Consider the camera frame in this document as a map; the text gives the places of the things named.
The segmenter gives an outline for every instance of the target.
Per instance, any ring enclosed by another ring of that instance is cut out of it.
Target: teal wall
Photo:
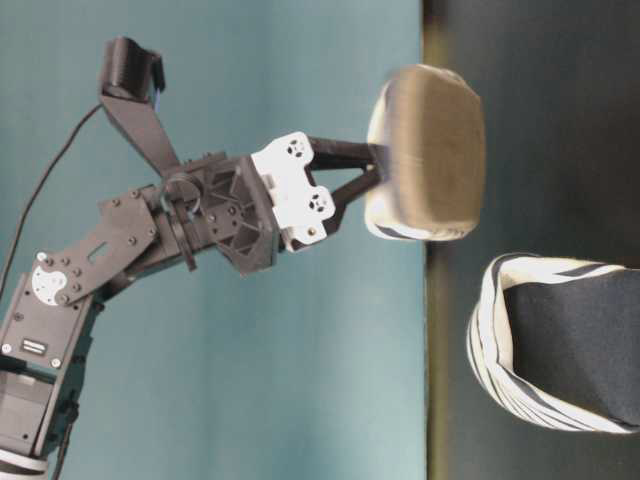
[[[420,57],[418,1],[0,1],[0,245],[96,102],[118,34],[163,53],[160,116],[182,158],[295,130],[363,140],[389,72]],[[92,227],[98,200],[155,180],[92,119],[10,284],[35,251]],[[95,327],[64,477],[424,478],[422,263],[419,245],[369,235],[360,202],[338,235],[271,271],[240,278],[212,252],[194,274],[134,285]]]

